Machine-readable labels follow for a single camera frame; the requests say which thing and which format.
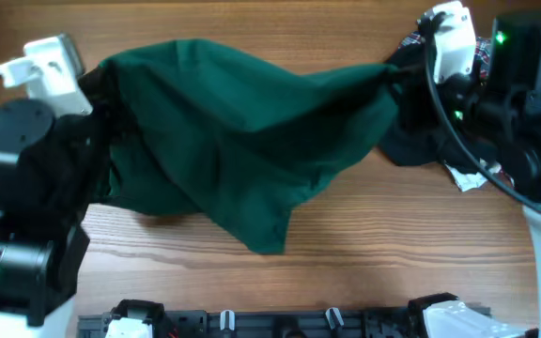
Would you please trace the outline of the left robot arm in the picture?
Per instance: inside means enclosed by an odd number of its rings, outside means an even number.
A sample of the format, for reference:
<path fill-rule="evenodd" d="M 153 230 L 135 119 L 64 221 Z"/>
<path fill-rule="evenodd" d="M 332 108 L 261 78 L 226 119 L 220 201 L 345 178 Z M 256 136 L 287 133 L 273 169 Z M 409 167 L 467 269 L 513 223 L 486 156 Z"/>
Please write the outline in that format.
<path fill-rule="evenodd" d="M 0 337 L 62 337 L 89 237 L 82 227 L 108 171 L 104 71 L 78 80 L 93 106 L 57 117 L 40 99 L 0 105 Z"/>

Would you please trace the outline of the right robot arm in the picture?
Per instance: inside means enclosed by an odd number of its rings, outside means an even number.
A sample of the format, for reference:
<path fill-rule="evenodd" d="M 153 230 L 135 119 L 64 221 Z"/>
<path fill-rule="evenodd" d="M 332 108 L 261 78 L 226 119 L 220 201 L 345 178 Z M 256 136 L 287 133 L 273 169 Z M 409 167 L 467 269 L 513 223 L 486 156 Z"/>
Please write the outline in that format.
<path fill-rule="evenodd" d="M 541 11 L 499 15 L 485 41 L 461 3 L 435 6 L 390 63 L 405 88 L 380 150 L 397 165 L 483 177 L 522 205 L 539 300 L 531 336 L 541 337 Z"/>

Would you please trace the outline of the dark green skirt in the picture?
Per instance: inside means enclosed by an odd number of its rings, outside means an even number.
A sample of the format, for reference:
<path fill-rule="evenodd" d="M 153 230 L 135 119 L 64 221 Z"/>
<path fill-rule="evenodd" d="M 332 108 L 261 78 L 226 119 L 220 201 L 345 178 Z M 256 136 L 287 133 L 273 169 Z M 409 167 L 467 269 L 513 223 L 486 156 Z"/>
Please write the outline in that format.
<path fill-rule="evenodd" d="M 202 213 L 257 254 L 281 254 L 293 210 L 361 161 L 397 115 L 395 67 L 297 74 L 206 39 L 99 64 L 122 116 L 97 200 Z"/>

